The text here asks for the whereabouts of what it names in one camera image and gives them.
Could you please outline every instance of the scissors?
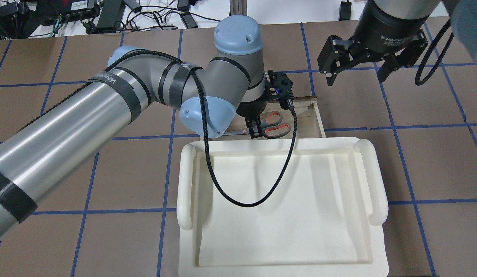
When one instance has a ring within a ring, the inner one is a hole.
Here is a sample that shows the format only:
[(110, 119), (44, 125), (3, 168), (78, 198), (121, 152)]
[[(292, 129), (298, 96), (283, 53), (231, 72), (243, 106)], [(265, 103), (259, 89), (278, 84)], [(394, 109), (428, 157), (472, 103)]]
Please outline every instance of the scissors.
[[(291, 126), (288, 123), (283, 122), (283, 115), (278, 111), (273, 111), (266, 115), (264, 121), (261, 121), (261, 129), (263, 130), (263, 137), (273, 140), (280, 137), (284, 137), (291, 131)], [(249, 129), (224, 132), (223, 135), (246, 135), (249, 134)]]

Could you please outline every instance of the white tray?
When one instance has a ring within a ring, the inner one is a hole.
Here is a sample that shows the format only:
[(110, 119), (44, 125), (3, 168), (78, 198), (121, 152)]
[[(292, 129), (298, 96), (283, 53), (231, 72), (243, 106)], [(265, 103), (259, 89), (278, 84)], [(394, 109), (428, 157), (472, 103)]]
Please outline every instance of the white tray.
[[(228, 195), (252, 203), (283, 166), (290, 140), (210, 142)], [(388, 204), (375, 149), (355, 137), (298, 139), (282, 181), (258, 207), (233, 205), (209, 176), (203, 142), (182, 150), (180, 277), (388, 274)]]

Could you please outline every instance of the white label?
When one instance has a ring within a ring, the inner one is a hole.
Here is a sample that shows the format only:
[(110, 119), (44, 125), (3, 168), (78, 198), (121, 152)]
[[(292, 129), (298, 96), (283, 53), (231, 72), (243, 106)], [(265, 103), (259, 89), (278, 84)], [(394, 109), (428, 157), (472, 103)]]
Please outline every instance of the white label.
[(71, 4), (71, 10), (86, 9), (88, 7), (88, 1), (73, 2)]

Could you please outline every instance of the brown table surface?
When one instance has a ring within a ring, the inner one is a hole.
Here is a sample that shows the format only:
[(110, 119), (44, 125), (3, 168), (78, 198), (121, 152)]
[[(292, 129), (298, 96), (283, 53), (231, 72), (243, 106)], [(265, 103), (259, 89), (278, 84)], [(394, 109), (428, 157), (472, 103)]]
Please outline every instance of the brown table surface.
[[(446, 20), (428, 19), (427, 34)], [(367, 63), (328, 87), (317, 56), (328, 35), (348, 38), (356, 23), (261, 26), (265, 68), (286, 71), (296, 96), (319, 97), (328, 137), (375, 145), (389, 276), (477, 276), (477, 67), (454, 40), (423, 86), (416, 68), (380, 84), (381, 64)], [(119, 45), (204, 67), (215, 54), (212, 28), (0, 41), (0, 143), (105, 68)], [(177, 276), (179, 159), (194, 140), (171, 108), (151, 105), (2, 240), (0, 276)]]

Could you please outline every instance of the container handle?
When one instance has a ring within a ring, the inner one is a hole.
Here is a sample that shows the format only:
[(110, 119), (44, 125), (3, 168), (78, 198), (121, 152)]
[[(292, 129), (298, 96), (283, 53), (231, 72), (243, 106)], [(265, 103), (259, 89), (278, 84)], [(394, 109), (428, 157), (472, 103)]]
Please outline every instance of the container handle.
[(177, 221), (180, 228), (184, 230), (190, 230), (192, 228), (191, 197), (194, 158), (196, 154), (196, 148), (192, 144), (187, 144), (182, 149), (182, 155), (180, 157), (180, 174), (177, 195)]
[(369, 140), (359, 140), (353, 149), (361, 153), (372, 199), (373, 213), (368, 216), (368, 221), (373, 226), (382, 225), (387, 220), (389, 205), (375, 147)]

